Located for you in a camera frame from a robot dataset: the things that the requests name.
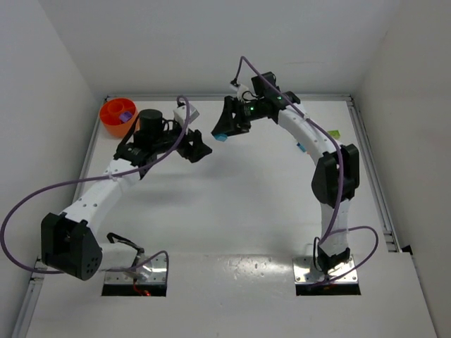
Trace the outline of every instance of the white wall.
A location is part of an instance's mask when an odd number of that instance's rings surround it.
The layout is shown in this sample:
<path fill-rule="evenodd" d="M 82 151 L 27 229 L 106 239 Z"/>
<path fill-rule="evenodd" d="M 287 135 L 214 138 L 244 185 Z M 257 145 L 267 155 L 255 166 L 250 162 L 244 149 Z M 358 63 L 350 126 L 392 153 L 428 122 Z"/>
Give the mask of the white wall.
<path fill-rule="evenodd" d="M 357 95 L 440 337 L 451 337 L 450 16 L 447 0 L 405 0 Z"/>
<path fill-rule="evenodd" d="M 39 1 L 102 94 L 224 93 L 242 54 L 287 90 L 349 93 L 400 2 Z"/>
<path fill-rule="evenodd" d="M 39 187 L 79 175 L 96 116 L 87 83 L 37 0 L 0 1 L 0 218 Z M 73 188 L 31 200 L 12 219 L 7 244 L 32 265 L 40 220 Z M 0 253 L 0 337 L 10 337 L 29 274 Z"/>

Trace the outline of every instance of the white table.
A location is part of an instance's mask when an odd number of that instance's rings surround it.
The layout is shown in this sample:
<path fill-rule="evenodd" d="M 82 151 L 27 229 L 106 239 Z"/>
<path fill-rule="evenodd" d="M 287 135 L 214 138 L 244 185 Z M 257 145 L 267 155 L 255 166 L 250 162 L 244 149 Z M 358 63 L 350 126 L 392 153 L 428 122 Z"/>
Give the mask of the white table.
<path fill-rule="evenodd" d="M 173 101 L 136 101 L 170 118 Z M 214 152 L 190 164 L 169 156 L 128 192 L 99 232 L 115 232 L 171 257 L 161 297 L 102 297 L 103 274 L 87 282 L 47 276 L 27 337 L 434 337 L 412 260 L 389 253 L 381 212 L 361 162 L 350 226 L 370 225 L 381 238 L 359 269 L 361 296 L 295 295 L 291 257 L 309 253 L 321 213 L 311 192 L 314 165 L 271 120 L 249 134 L 214 140 L 222 101 L 193 101 Z M 326 130 L 358 145 L 345 101 L 304 101 Z M 99 126 L 87 175 L 101 173 L 118 140 Z M 350 235 L 360 261 L 370 232 Z"/>

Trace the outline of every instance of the blue block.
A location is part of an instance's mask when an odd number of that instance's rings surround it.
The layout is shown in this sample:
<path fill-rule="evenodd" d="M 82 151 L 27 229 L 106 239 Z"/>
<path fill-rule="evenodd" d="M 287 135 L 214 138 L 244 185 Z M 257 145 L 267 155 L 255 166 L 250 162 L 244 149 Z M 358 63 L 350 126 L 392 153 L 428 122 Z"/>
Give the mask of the blue block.
<path fill-rule="evenodd" d="M 228 136 L 226 134 L 217 134 L 217 135 L 214 135 L 213 137 L 220 142 L 225 142 L 227 140 Z"/>
<path fill-rule="evenodd" d="M 304 146 L 303 146 L 302 144 L 298 143 L 298 144 L 296 144 L 296 145 L 297 145 L 297 147 L 298 147 L 299 149 L 301 149 L 301 151 L 302 151 L 303 153 L 306 153 L 306 152 L 307 152 L 307 149 L 305 149 Z"/>

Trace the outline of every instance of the purple cable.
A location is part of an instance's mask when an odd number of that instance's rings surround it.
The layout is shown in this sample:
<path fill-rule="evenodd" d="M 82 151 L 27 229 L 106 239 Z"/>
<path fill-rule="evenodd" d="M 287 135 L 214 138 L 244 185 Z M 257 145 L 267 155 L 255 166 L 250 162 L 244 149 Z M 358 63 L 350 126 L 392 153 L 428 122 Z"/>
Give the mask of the purple cable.
<path fill-rule="evenodd" d="M 295 110 L 295 112 L 301 118 L 304 118 L 305 114 L 298 107 L 296 107 L 290 101 L 290 99 L 286 95 L 284 95 L 284 93 L 282 93 L 280 90 L 275 88 L 267 79 L 265 79 L 264 76 L 250 63 L 249 60 L 247 60 L 247 58 L 245 56 L 241 56 L 241 58 L 240 58 L 240 64 L 238 65 L 238 71 L 237 71 L 237 75 L 235 76 L 234 81 L 238 80 L 238 76 L 240 75 L 243 61 L 249 66 L 249 68 L 252 69 L 252 71 L 255 74 L 257 74 L 257 76 L 263 82 L 265 82 L 277 94 L 279 94 L 281 97 L 283 97 L 285 99 L 285 101 L 291 106 L 291 108 L 293 108 Z M 332 232 L 333 225 L 334 225 L 334 223 L 335 223 L 335 221 L 337 219 L 337 216 L 338 216 L 338 211 L 340 209 L 341 198 L 343 196 L 343 184 L 344 184 L 344 181 L 345 181 L 345 171 L 344 171 L 344 168 L 343 168 L 343 155 L 341 154 L 341 150 L 340 150 L 340 147 L 338 146 L 338 143 L 334 140 L 333 137 L 331 137 L 329 135 L 328 132 L 326 132 L 322 127 L 320 127 L 318 124 L 316 124 L 310 118 L 307 118 L 307 122 L 311 126 L 315 127 L 319 132 L 324 134 L 324 136 L 326 136 L 332 142 L 333 146 L 335 147 L 335 150 L 337 151 L 337 155 L 338 155 L 338 193 L 337 193 L 337 201 L 335 202 L 335 208 L 333 209 L 333 214 L 332 214 L 332 218 L 330 219 L 329 226 L 327 227 L 326 232 L 324 232 L 324 235 L 322 236 L 322 238 L 319 240 L 319 244 L 322 244 L 330 236 L 330 234 Z"/>
<path fill-rule="evenodd" d="M 150 169 L 151 167 L 153 167 L 154 165 L 162 162 L 162 160 L 164 160 L 166 157 L 168 157 L 174 150 L 177 149 L 179 143 L 182 141 L 183 137 L 186 134 L 186 130 L 188 128 L 188 124 L 190 122 L 190 102 L 188 101 L 188 99 L 183 96 L 180 95 L 177 97 L 177 103 L 180 104 L 180 100 L 183 100 L 186 104 L 186 118 L 185 118 L 185 123 L 182 126 L 182 131 L 180 132 L 180 135 L 178 136 L 177 140 L 174 142 L 174 144 L 172 145 L 172 147 L 167 150 L 166 153 L 164 153 L 161 157 L 159 157 L 158 159 L 156 159 L 155 161 L 153 161 L 152 163 L 146 164 L 144 166 L 142 166 L 141 168 L 136 168 L 136 169 L 132 169 L 129 171 L 124 171 L 122 173 L 117 173 L 117 174 L 113 174 L 113 177 L 122 177 L 125 175 L 130 175 L 130 174 L 134 174 L 134 173 L 138 173 L 141 170 L 146 170 L 146 169 Z M 0 245 L 1 248 L 3 249 L 3 252 L 5 253 L 6 257 L 14 264 L 16 264 L 19 268 L 22 268 L 23 270 L 29 271 L 31 273 L 41 273 L 41 274 L 45 274 L 45 275 L 56 275 L 59 273 L 62 273 L 61 271 L 43 271 L 43 270 L 39 270 L 39 269 L 34 269 L 31 268 L 30 266 L 26 266 L 25 264 L 22 264 L 21 262 L 19 262 L 17 259 L 15 259 L 13 257 L 13 255 L 11 254 L 11 252 L 8 250 L 8 247 L 6 246 L 6 241 L 5 241 L 5 231 L 6 231 L 6 226 L 8 224 L 8 221 L 11 219 L 11 217 L 13 216 L 13 214 L 28 200 L 32 199 L 33 197 L 41 194 L 42 192 L 46 192 L 48 190 L 52 190 L 55 188 L 59 188 L 59 187 L 65 187 L 66 185 L 72 185 L 72 184 L 78 184 L 78 183 L 84 183 L 84 182 L 92 182 L 92 181 L 100 181 L 100 180 L 110 180 L 111 177 L 110 176 L 96 176 L 96 177 L 87 177 L 87 178 L 80 178 L 78 180 L 70 180 L 70 181 L 65 181 L 65 182 L 60 182 L 60 183 L 56 183 L 56 184 L 52 184 L 49 185 L 48 187 L 44 187 L 41 188 L 33 193 L 31 193 L 30 195 L 26 196 L 22 201 L 19 201 L 19 203 L 17 203 L 6 215 L 4 221 L 1 224 L 1 228 L 0 228 Z M 145 260 L 144 262 L 141 262 L 139 265 L 136 265 L 132 268 L 129 268 L 127 270 L 134 270 L 140 266 L 143 266 L 144 264 L 146 264 L 147 262 L 149 262 L 151 259 L 153 259 L 153 257 L 148 258 L 147 260 Z"/>
<path fill-rule="evenodd" d="M 369 255 L 368 255 L 367 257 L 365 257 L 365 259 L 364 259 L 362 262 L 360 262 L 359 264 L 355 265 L 351 270 L 347 271 L 346 273 L 343 273 L 342 275 L 336 276 L 336 277 L 334 277 L 334 278 L 330 278 L 329 280 L 327 280 L 326 278 L 324 278 L 324 280 L 323 280 L 322 282 L 317 282 L 317 283 L 311 284 L 311 285 L 309 285 L 309 287 L 320 287 L 320 286 L 322 286 L 322 285 L 327 285 L 327 284 L 330 284 L 331 282 L 334 282 L 334 281 L 336 281 L 336 280 L 339 280 L 339 279 L 343 278 L 344 276 L 346 276 L 347 274 L 351 273 L 352 271 L 357 270 L 358 268 L 360 268 L 360 267 L 361 267 L 363 264 L 365 264 L 371 257 L 373 257 L 374 253 L 376 252 L 376 250 L 377 250 L 377 248 L 378 248 L 378 246 L 379 246 L 379 236 L 378 236 L 378 233 L 375 231 L 375 229 L 373 229 L 372 227 L 368 227 L 368 226 L 366 226 L 366 225 L 362 225 L 362 226 L 360 226 L 360 227 L 351 227 L 351 228 L 349 229 L 349 231 L 351 232 L 351 231 L 362 230 L 362 229 L 371 230 L 371 231 L 373 232 L 373 234 L 374 234 L 374 237 L 375 237 L 374 247 L 373 247 L 373 250 L 371 250 L 371 252 L 369 253 Z M 333 234 L 336 234 L 336 233 L 339 233 L 339 232 L 343 232 L 343 231 L 346 231 L 346 230 L 336 230 L 336 231 L 332 231 L 330 235 L 332 236 Z"/>

